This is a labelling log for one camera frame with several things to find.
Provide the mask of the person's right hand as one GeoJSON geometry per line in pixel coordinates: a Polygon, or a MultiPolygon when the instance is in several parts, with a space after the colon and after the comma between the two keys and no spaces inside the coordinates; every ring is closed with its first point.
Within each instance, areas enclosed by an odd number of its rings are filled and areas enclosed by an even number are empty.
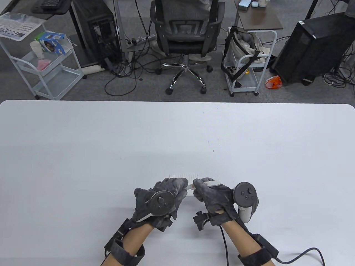
{"type": "Polygon", "coordinates": [[[208,187],[205,182],[211,178],[194,179],[194,197],[204,202],[208,213],[211,215],[209,222],[213,226],[239,220],[238,212],[234,207],[233,191],[225,185],[208,187]]]}

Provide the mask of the person's left hand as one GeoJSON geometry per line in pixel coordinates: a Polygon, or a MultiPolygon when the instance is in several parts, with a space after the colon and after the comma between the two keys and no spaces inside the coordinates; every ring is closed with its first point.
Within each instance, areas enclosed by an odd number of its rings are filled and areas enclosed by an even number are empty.
{"type": "Polygon", "coordinates": [[[187,195],[186,178],[165,178],[151,189],[136,188],[135,211],[131,218],[131,229],[151,225],[161,232],[172,225],[172,218],[176,220],[177,211],[182,200],[187,195]]]}

